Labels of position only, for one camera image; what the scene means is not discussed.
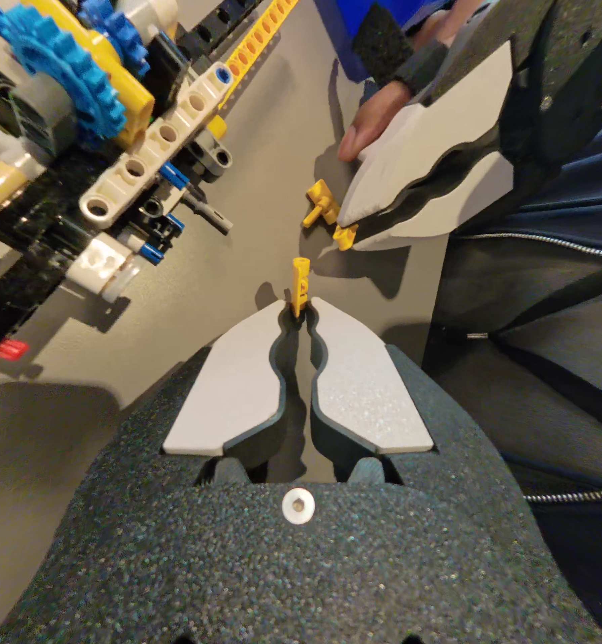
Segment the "lego vehicle model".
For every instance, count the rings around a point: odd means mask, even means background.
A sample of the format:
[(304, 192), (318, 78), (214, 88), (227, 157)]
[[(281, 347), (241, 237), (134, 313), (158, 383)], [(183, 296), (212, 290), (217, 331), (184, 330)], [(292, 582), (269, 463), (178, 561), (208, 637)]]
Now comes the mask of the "lego vehicle model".
[(221, 1), (192, 29), (177, 1), (15, 1), (0, 7), (0, 358), (66, 279), (114, 303), (184, 230), (184, 202), (232, 224), (200, 183), (232, 166), (229, 98), (297, 1)]

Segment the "large blue storage bin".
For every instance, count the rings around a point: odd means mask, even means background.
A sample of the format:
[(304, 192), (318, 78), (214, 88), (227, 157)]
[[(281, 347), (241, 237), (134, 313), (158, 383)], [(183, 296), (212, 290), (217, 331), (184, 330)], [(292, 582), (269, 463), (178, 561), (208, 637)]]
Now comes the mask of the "large blue storage bin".
[[(323, 25), (334, 46), (346, 77), (354, 83), (366, 79), (361, 60), (352, 50), (353, 38), (373, 1), (315, 1)], [(436, 10), (448, 8), (451, 1), (378, 1), (389, 10), (403, 30), (410, 30)]]

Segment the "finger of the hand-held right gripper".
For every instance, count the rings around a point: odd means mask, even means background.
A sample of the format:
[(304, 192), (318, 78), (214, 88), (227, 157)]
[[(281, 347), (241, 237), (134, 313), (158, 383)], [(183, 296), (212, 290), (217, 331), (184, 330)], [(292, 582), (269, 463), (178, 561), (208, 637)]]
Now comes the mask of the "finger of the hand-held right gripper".
[(338, 216), (348, 227), (383, 211), (403, 189), (425, 178), (460, 144), (472, 143), (497, 124), (513, 74), (507, 40), (431, 105), (402, 108), (363, 151)]
[(446, 239), (461, 224), (508, 194), (514, 186), (514, 167), (499, 152), (482, 157), (460, 185), (431, 199), (406, 221), (363, 239), (358, 230), (355, 251), (387, 251), (409, 247), (422, 239)]

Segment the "yellow lego connector piece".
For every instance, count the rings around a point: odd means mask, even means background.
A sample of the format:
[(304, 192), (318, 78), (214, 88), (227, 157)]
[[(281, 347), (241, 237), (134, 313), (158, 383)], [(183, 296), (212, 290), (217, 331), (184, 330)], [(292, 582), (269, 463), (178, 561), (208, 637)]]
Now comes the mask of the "yellow lego connector piece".
[(293, 287), (291, 290), (291, 310), (299, 319), (308, 299), (310, 260), (297, 257), (293, 260)]

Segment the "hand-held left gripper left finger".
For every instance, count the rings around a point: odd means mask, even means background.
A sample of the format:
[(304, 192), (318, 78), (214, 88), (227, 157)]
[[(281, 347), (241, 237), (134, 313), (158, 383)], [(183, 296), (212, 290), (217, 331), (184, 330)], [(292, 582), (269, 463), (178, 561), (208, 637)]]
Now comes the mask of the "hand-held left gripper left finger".
[(273, 302), (213, 343), (164, 439), (165, 453), (221, 456), (274, 419), (282, 382), (271, 351), (282, 334), (279, 319), (286, 304)]

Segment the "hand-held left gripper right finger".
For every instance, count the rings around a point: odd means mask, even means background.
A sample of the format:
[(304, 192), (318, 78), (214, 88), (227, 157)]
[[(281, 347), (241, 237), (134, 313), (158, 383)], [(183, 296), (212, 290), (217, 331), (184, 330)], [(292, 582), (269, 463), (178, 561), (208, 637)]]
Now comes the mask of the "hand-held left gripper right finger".
[(318, 420), (373, 453), (423, 453), (434, 441), (386, 344), (313, 297), (308, 310), (312, 406)]

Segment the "yellow lego connector with axle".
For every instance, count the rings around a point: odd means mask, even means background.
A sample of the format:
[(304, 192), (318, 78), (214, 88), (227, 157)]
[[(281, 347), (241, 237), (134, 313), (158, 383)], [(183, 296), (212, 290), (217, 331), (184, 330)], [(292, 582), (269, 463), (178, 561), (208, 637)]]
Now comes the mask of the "yellow lego connector with axle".
[(318, 180), (306, 193), (313, 204), (313, 209), (302, 221), (304, 228), (310, 228), (319, 218), (323, 218), (328, 225), (337, 223), (340, 205), (331, 193), (324, 180)]

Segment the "person's right hand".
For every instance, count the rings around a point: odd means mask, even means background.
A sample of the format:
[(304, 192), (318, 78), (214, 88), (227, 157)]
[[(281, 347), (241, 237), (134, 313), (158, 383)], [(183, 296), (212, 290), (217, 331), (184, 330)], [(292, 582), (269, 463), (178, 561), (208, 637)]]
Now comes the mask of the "person's right hand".
[[(482, 1), (455, 1), (449, 10), (432, 14), (412, 37), (409, 63), (424, 61), (426, 56), (419, 54), (423, 49), (430, 53), (435, 48), (450, 48), (459, 30), (481, 4)], [(404, 76), (403, 71), (397, 70), (394, 78), (360, 107), (341, 141), (338, 151), (340, 160), (354, 161), (363, 149), (384, 133), (394, 117), (412, 100), (416, 83), (407, 85)]]

